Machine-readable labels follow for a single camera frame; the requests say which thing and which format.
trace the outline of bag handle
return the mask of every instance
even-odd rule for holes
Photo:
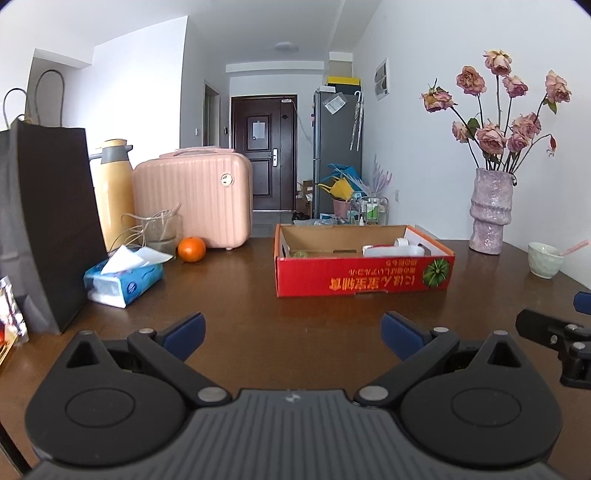
[[[27,93],[22,88],[15,87],[15,88],[11,88],[9,91],[7,91],[6,95],[4,95],[4,100],[2,101],[2,113],[4,114],[4,121],[6,122],[7,129],[10,129],[10,124],[8,123],[8,116],[6,115],[6,99],[8,98],[8,95],[10,95],[12,92],[16,92],[16,91],[19,91],[19,92],[22,92],[25,94],[25,105],[27,103],[27,101],[26,101]]]
[[[182,157],[184,155],[211,155],[216,153],[234,153],[233,148],[221,148],[221,147],[189,147],[179,148],[172,153],[165,153],[160,155],[159,158],[173,158]]]
[[[61,78],[61,106],[60,106],[60,127],[64,126],[64,98],[66,97],[66,81],[64,80],[64,76],[59,70],[56,69],[49,69],[44,71],[39,80],[37,80],[37,84],[35,85],[35,96],[33,97],[33,106],[35,107],[35,113],[37,114],[37,123],[41,125],[41,116],[39,116],[39,107],[37,105],[37,93],[39,91],[39,84],[41,83],[41,79],[46,73],[57,73]]]

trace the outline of ceiling light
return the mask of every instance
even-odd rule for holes
[[[290,41],[282,41],[275,44],[275,50],[280,51],[282,53],[295,53],[299,51],[299,47]]]

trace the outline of brown door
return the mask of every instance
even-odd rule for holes
[[[233,144],[252,162],[255,210],[293,210],[296,97],[233,98]]]

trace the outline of gray refrigerator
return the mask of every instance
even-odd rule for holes
[[[316,92],[314,95],[314,218],[321,213],[333,213],[332,197],[318,187],[331,172],[327,165],[338,163],[352,166],[361,175],[361,145],[357,151],[357,133],[350,150],[355,123],[355,95],[344,95],[347,103],[334,115],[324,102],[334,93]]]

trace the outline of wooden table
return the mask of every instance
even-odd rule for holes
[[[396,310],[429,329],[455,330],[484,339],[494,329],[515,333],[515,316],[530,307],[591,325],[574,311],[584,288],[563,274],[542,280],[529,272],[526,253],[505,244],[499,257],[472,252],[465,241],[444,242],[457,255],[447,291],[357,297],[278,299],[272,239],[251,239],[234,251],[210,251],[198,264],[166,266],[165,280],[125,310],[89,303],[61,336],[33,336],[12,352],[0,372],[0,415],[31,463],[24,413],[48,369],[78,330],[104,339],[124,338],[141,328],[161,329],[191,312],[207,319],[203,346],[187,363],[236,394],[253,388],[344,388],[351,395],[397,363],[381,342],[379,320]],[[567,479],[591,476],[591,391],[559,384],[554,352],[518,339],[550,385],[564,426],[550,464]],[[0,455],[0,478],[17,476]]]

